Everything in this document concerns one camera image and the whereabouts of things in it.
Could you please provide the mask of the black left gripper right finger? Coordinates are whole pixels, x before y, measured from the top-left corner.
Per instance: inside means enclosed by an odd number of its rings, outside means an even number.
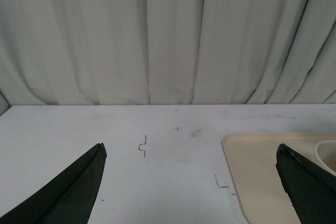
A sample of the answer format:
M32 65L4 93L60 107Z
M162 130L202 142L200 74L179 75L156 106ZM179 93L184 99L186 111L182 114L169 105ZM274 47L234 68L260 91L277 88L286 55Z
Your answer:
M282 143L276 169L301 223L335 223L335 176Z

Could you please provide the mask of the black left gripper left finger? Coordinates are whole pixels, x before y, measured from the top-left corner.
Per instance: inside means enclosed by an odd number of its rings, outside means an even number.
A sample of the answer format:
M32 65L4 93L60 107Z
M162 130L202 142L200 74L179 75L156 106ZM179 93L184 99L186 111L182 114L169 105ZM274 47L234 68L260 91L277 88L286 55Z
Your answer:
M107 152L98 143L44 187L1 217L1 223L88 223Z

